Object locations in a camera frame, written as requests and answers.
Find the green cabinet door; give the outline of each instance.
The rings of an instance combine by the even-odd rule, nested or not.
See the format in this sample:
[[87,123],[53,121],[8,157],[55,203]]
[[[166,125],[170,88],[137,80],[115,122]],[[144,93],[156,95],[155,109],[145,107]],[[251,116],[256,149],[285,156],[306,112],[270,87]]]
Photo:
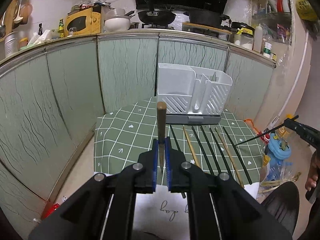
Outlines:
[[253,59],[230,53],[226,73],[233,84],[225,109],[235,116],[254,119],[267,92],[273,68]]
[[76,147],[104,114],[96,42],[73,42],[47,48],[49,72],[57,103]]
[[203,43],[159,40],[159,63],[205,67],[223,71],[227,47],[210,47]]
[[99,41],[99,67],[106,112],[154,96],[157,38]]
[[0,73],[0,158],[22,183],[48,199],[76,148],[59,115],[46,57],[10,64],[15,68]]
[[0,207],[22,239],[38,224],[46,202],[18,182],[0,164]]

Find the metal screw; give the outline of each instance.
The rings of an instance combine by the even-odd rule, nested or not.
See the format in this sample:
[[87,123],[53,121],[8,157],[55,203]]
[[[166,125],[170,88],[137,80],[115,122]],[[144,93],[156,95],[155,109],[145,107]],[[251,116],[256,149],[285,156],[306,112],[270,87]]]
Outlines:
[[223,173],[219,174],[219,178],[224,180],[224,181],[226,181],[226,180],[228,180],[230,178],[230,176],[229,176],[228,173],[223,172]]
[[104,175],[102,173],[97,173],[95,176],[94,176],[94,179],[96,181],[102,181],[104,179]]
[[142,163],[135,163],[133,166],[132,166],[136,171],[139,171],[143,168],[143,165]]
[[181,163],[181,167],[184,168],[184,169],[190,169],[191,168],[191,163],[189,162],[183,162]]

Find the green tablecloth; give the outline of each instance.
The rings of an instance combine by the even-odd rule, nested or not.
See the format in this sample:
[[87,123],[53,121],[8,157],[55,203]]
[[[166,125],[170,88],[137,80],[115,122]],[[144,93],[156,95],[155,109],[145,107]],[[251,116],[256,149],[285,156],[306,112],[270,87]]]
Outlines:
[[[228,134],[235,144],[252,138],[255,134],[245,122],[238,120],[234,114],[229,112],[227,109],[223,111],[221,117],[222,119],[219,125],[203,125],[205,133],[211,143],[212,149],[215,152],[221,170],[227,171],[220,152],[217,149],[217,145],[213,141],[209,127],[211,127],[213,131],[214,127],[217,127],[220,133],[223,134],[224,140],[227,142],[228,148],[235,159],[241,178],[244,184],[248,184],[248,180],[244,174],[240,161],[236,156],[236,153],[234,152],[227,136],[223,132],[222,127],[226,128]],[[193,158],[191,151],[183,133],[183,126],[172,125],[172,127],[175,136],[177,137],[180,149],[185,154],[186,160],[192,161]],[[205,141],[204,135],[199,127],[194,127],[202,143],[204,151],[208,156],[211,167],[214,173],[217,174],[217,168],[213,161],[209,147]],[[196,141],[191,127],[185,126],[185,128],[189,134],[198,160],[201,162],[201,168],[203,171],[209,172],[203,153],[200,150],[199,144]],[[166,127],[166,136],[170,136],[172,147],[177,149],[174,138],[169,129],[169,125]],[[217,134],[215,134],[215,136],[218,142],[220,142]],[[119,110],[107,113],[102,117],[98,117],[94,137],[94,170],[96,172],[104,172],[108,174],[119,173],[124,167],[137,162],[140,153],[150,150],[154,138],[157,138],[156,97],[139,101],[134,105],[122,107]],[[238,146],[238,151],[243,158],[252,182],[259,181],[259,170],[262,167],[260,150],[261,146],[259,143],[259,141],[253,140],[249,143]],[[233,173],[233,177],[237,180],[226,151],[223,150],[223,153]],[[161,174],[159,166],[157,184],[166,185],[166,178]]]

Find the yellow bag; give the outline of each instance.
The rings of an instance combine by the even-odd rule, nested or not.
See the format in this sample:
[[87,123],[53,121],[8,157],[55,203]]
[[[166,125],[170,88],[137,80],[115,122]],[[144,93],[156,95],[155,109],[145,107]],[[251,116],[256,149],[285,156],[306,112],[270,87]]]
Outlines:
[[314,22],[318,20],[318,16],[313,10],[308,0],[297,0],[296,2],[297,13],[302,20]]

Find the white pipe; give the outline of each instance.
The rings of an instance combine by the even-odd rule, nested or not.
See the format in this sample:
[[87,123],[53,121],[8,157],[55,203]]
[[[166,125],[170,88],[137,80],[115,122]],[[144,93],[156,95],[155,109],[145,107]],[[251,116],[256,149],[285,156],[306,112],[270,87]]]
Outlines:
[[307,30],[306,31],[306,40],[305,40],[305,43],[304,43],[304,50],[303,50],[303,55],[302,55],[302,59],[301,59],[301,63],[300,63],[300,67],[299,67],[299,70],[298,70],[298,73],[297,73],[297,76],[296,76],[296,79],[294,80],[294,83],[293,83],[293,86],[290,90],[290,93],[287,97],[287,100],[284,102],[284,105],[282,106],[279,114],[271,121],[271,123],[268,125],[268,129],[271,130],[275,125],[276,123],[278,122],[278,120],[280,119],[280,116],[282,114],[282,112],[284,111],[285,107],[287,106],[290,98],[291,98],[291,95],[297,85],[297,82],[299,80],[299,77],[300,77],[300,74],[301,74],[301,70],[302,70],[302,66],[304,64],[304,58],[306,57],[306,52],[307,52],[307,46],[308,46],[308,39],[309,39],[309,31]]

